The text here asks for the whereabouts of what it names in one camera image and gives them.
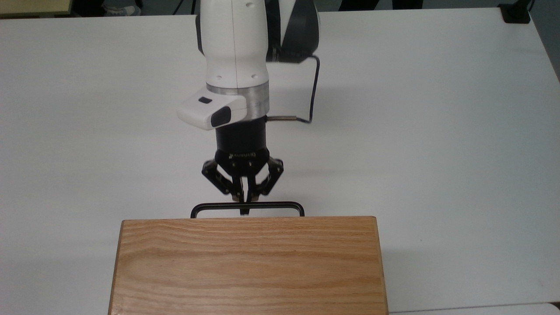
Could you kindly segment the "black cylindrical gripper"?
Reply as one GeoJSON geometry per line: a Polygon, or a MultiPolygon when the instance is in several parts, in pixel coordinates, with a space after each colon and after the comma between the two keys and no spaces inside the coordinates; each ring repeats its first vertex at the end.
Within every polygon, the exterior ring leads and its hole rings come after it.
{"type": "Polygon", "coordinates": [[[216,139],[215,160],[204,162],[203,176],[224,195],[231,195],[234,202],[256,202],[261,195],[269,195],[284,172],[284,162],[270,157],[266,143],[266,116],[220,127],[216,129],[216,139]],[[265,164],[269,173],[257,183],[256,175],[265,164]],[[220,173],[218,166],[232,178],[220,173]],[[241,177],[248,177],[248,195],[241,177]]]}

